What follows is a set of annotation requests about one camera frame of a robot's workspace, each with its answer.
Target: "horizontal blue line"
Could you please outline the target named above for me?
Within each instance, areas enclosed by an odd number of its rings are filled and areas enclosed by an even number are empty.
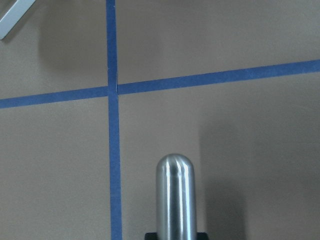
[[[108,87],[99,86],[70,91],[60,91],[38,95],[0,99],[0,109],[72,101],[79,99],[91,99],[106,96],[108,96]]]
[[[167,89],[264,79],[296,74],[320,72],[320,60],[260,66],[190,76],[164,78],[118,85],[118,94],[134,94]]]

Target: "silver cylinder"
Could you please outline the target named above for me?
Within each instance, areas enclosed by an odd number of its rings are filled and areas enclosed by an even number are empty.
[[[195,174],[185,156],[170,154],[158,163],[156,211],[159,240],[196,240]]]

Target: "rounded metal tip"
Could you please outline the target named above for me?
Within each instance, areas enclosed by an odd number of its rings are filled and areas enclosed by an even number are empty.
[[[163,157],[156,168],[157,237],[196,240],[195,175],[191,161],[180,154]]]

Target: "white bar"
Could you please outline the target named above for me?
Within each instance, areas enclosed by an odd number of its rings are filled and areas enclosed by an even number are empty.
[[[8,12],[0,19],[0,40],[16,25],[36,0],[16,0]]]

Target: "blue tape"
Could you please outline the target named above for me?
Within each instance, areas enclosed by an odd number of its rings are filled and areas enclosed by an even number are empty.
[[[80,99],[91,99],[108,96],[108,87],[100,86],[70,91],[60,91],[44,93],[30,96],[20,96],[13,98],[0,99],[0,109],[14,108],[21,106],[48,104]]]
[[[122,240],[119,101],[117,91],[117,33],[115,0],[106,0],[106,34],[109,106],[109,171],[111,239]]]
[[[124,95],[143,93],[166,89],[186,88],[208,84],[220,84],[315,72],[320,72],[320,60],[260,66],[239,70],[120,84],[118,85],[118,94]]]

